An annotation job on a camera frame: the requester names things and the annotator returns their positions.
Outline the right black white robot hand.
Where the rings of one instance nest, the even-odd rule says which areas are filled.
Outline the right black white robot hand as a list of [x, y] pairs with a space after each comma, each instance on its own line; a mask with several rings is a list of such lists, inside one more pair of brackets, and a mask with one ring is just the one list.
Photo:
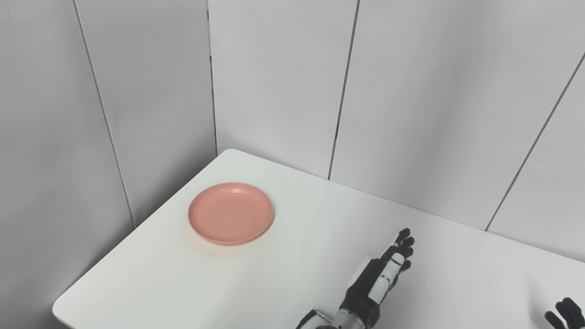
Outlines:
[[556, 313], [547, 311], [544, 314], [545, 320], [554, 329], [584, 329], [585, 318], [581, 307], [570, 297], [556, 302], [554, 305], [556, 312], [561, 316], [559, 318]]

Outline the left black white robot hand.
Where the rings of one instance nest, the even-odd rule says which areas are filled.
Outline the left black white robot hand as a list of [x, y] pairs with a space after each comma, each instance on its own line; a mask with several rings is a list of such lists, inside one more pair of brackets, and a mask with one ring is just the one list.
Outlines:
[[380, 318], [380, 307], [399, 275], [411, 267], [414, 237], [409, 228], [399, 231], [393, 245], [380, 258], [369, 260], [347, 289], [334, 317], [339, 329], [372, 329]]

